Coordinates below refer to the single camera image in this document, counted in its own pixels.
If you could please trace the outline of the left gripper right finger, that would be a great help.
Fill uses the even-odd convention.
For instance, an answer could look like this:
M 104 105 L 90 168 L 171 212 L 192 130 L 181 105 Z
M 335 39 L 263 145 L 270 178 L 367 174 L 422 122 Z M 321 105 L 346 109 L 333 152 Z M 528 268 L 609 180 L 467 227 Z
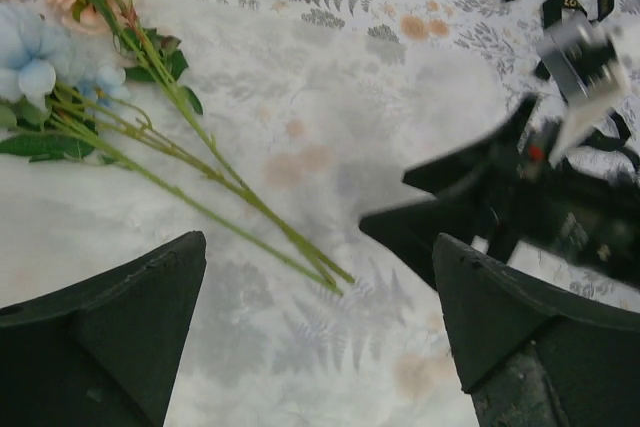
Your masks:
M 462 390 L 482 426 L 636 426 L 639 316 L 448 235 L 433 251 Z

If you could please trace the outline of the white wrapping paper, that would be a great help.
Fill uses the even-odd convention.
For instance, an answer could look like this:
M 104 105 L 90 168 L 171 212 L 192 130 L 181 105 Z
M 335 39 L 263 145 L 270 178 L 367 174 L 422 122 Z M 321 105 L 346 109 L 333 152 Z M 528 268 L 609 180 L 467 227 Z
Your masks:
M 497 69 L 269 15 L 181 21 L 203 116 L 153 85 L 103 132 L 138 171 L 1 159 L 1 301 L 67 286 L 188 230 L 207 272 L 170 426 L 472 426 L 439 301 L 365 237 L 368 210 L 417 198 L 403 170 L 507 113 Z

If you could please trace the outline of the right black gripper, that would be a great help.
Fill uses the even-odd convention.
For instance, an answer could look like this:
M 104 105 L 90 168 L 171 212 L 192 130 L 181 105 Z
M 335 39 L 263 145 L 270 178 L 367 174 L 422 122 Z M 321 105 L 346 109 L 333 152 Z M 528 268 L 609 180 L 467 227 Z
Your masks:
M 438 194 L 460 181 L 497 147 L 515 148 L 538 103 L 526 94 L 497 128 L 475 142 L 406 170 L 405 185 Z M 365 214 L 362 233 L 390 250 L 433 290 L 433 252 L 439 235 L 466 244 L 488 241 L 486 254 L 507 263 L 519 242 L 637 289 L 639 182 L 619 171 L 611 180 L 548 161 L 561 122 L 547 120 L 526 137 L 518 163 L 500 173 L 496 203 L 477 196 L 421 199 Z

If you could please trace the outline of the blue hydrangea stem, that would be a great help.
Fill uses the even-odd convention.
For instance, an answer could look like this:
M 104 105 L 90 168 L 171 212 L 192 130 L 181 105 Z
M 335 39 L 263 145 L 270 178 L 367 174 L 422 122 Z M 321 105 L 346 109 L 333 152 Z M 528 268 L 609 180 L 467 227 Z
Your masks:
M 2 154 L 25 157 L 31 162 L 77 163 L 95 155 L 99 164 L 117 165 L 140 174 L 304 277 L 333 293 L 342 292 L 338 284 L 338 290 L 333 291 L 283 261 L 289 258 L 308 272 L 314 271 L 279 228 L 299 252 L 299 259 L 214 212 L 108 140 L 108 134 L 122 136 L 188 165 L 208 181 L 212 180 L 201 169 L 219 167 L 208 165 L 163 134 L 144 109 L 127 99 L 128 70 L 104 65 L 89 71 L 81 61 L 78 49 L 64 30 L 26 6 L 2 4 L 1 128 L 9 135 L 1 142 Z

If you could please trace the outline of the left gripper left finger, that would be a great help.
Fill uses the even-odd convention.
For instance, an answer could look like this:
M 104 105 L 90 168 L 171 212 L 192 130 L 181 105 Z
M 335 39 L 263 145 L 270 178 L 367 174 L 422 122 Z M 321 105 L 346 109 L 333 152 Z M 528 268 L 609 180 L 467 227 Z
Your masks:
M 4 426 L 163 425 L 206 269 L 203 233 L 1 310 Z

